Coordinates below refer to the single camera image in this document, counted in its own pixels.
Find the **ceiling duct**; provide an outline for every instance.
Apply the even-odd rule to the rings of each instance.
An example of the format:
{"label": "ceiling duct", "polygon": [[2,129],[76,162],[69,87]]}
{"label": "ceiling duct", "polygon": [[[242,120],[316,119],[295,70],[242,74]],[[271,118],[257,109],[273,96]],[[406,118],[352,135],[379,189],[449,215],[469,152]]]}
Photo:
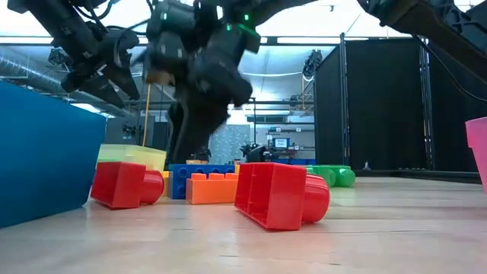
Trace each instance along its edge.
{"label": "ceiling duct", "polygon": [[[66,91],[61,87],[62,74],[58,72],[48,72],[47,69],[39,63],[7,49],[4,46],[0,46],[0,75],[3,79],[20,82],[51,94],[66,94]],[[91,96],[82,91],[70,93],[69,98],[74,100],[93,101],[92,105],[94,107],[102,109],[115,116],[134,115],[127,110],[122,110],[111,104],[107,104],[95,96]]]}

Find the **pink plastic bin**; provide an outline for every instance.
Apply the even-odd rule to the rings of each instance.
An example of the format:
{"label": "pink plastic bin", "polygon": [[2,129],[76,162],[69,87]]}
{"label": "pink plastic bin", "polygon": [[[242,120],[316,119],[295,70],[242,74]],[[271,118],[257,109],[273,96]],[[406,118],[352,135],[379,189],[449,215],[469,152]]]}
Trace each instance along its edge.
{"label": "pink plastic bin", "polygon": [[473,150],[480,180],[487,193],[487,117],[466,122],[466,139]]}

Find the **green toy block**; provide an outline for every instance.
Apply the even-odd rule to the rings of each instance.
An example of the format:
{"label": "green toy block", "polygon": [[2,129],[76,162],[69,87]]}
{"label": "green toy block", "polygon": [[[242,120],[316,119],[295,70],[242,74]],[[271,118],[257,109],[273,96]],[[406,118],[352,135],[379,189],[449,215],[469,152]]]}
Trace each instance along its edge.
{"label": "green toy block", "polygon": [[355,173],[349,166],[345,165],[315,165],[315,166],[308,166],[314,171],[314,174],[317,174],[323,179],[326,180],[324,174],[322,175],[319,170],[331,170],[332,174],[334,175],[333,184],[329,184],[329,186],[340,186],[340,187],[353,187],[355,183]]}

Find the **red plastic block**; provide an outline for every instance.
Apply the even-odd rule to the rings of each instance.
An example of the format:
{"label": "red plastic block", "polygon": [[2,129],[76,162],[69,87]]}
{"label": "red plastic block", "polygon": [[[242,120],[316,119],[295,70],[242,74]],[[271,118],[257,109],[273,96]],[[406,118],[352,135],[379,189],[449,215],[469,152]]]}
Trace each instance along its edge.
{"label": "red plastic block", "polygon": [[299,230],[321,220],[329,206],[322,177],[304,167],[277,163],[242,164],[235,207],[267,229]]}
{"label": "red plastic block", "polygon": [[111,209],[134,209],[156,202],[163,190],[159,171],[141,164],[102,162],[97,165],[91,198]]}

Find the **black partition wall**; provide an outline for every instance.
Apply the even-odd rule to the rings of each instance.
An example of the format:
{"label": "black partition wall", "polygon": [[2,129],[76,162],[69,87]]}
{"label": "black partition wall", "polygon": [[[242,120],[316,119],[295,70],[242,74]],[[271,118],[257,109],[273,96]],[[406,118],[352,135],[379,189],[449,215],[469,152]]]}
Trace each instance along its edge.
{"label": "black partition wall", "polygon": [[419,64],[412,39],[342,40],[317,69],[317,163],[427,168]]}
{"label": "black partition wall", "polygon": [[[434,45],[431,45],[431,49],[465,89],[478,97],[487,98],[487,85],[441,49]],[[432,56],[430,76],[436,170],[477,172],[472,150],[466,142],[465,122],[487,116],[487,105],[461,94],[440,62]]]}
{"label": "black partition wall", "polygon": [[361,169],[426,168],[419,44],[346,43],[350,162]]}

